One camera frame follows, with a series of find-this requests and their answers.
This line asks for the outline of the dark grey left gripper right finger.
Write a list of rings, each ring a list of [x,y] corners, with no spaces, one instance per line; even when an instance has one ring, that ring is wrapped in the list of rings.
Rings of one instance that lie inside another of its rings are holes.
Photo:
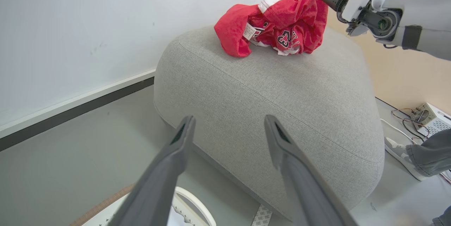
[[[295,226],[358,226],[307,155],[279,120],[266,115],[264,127],[275,169],[282,175]]]

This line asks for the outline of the red basketball jersey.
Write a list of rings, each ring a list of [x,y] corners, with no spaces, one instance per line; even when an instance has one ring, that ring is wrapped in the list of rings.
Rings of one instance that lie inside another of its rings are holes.
[[[269,47],[278,55],[311,54],[321,46],[329,7],[322,0],[261,0],[236,4],[215,24],[224,51],[233,57],[251,54],[250,45]]]

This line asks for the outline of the white garment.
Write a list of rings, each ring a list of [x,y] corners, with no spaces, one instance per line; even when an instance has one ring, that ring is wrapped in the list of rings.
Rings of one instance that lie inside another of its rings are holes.
[[[189,221],[186,221],[185,217],[182,216],[180,213],[176,212],[174,207],[171,205],[166,226],[194,226],[194,225]]]

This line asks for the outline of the white printed floor sticker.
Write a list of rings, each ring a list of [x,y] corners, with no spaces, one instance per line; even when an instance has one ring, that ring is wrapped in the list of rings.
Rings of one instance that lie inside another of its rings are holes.
[[[251,226],[269,226],[269,222],[272,218],[272,211],[266,208],[264,205],[260,205]]]

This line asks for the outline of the grey white sneaker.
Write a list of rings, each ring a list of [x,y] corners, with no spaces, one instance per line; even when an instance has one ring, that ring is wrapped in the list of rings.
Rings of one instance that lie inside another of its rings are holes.
[[[400,162],[408,170],[408,172],[411,173],[412,176],[414,176],[414,178],[419,181],[424,181],[428,178],[428,176],[420,173],[420,171],[415,168],[412,160],[407,154],[406,145],[398,144],[392,139],[385,137],[384,146],[385,150],[396,160],[398,160],[398,162]]]

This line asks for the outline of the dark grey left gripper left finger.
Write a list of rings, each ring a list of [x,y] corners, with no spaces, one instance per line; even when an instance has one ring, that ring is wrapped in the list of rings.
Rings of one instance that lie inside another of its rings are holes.
[[[196,120],[186,116],[144,171],[109,226],[167,226],[179,175],[187,168]]]

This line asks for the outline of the grey trouser leg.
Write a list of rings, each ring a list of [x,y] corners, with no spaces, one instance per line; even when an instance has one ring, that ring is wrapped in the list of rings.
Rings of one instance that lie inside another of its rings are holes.
[[[451,226],[451,206],[441,216],[434,218],[428,226]]]
[[[422,177],[451,170],[451,129],[434,134],[421,145],[407,145],[406,151],[414,170]]]

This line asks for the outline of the white electronic box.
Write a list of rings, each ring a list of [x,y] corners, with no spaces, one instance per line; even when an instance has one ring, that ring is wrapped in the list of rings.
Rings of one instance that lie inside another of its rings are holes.
[[[414,121],[416,130],[425,137],[451,129],[451,115],[428,102],[413,109],[409,117]]]

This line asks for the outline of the cream plastic laundry basket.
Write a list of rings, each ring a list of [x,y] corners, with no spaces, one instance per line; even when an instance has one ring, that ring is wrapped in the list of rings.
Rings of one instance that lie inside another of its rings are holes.
[[[111,221],[134,188],[134,184],[121,189],[112,197],[104,200],[93,209],[76,219],[69,226],[111,226]],[[182,187],[176,187],[171,205],[176,212],[185,217],[194,226],[216,226],[213,215],[192,193]]]

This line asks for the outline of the white black wall baseboard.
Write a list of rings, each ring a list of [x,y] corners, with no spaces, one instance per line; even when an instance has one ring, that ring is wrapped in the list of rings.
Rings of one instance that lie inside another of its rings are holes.
[[[47,107],[0,126],[0,152],[106,104],[153,85],[155,69]]]

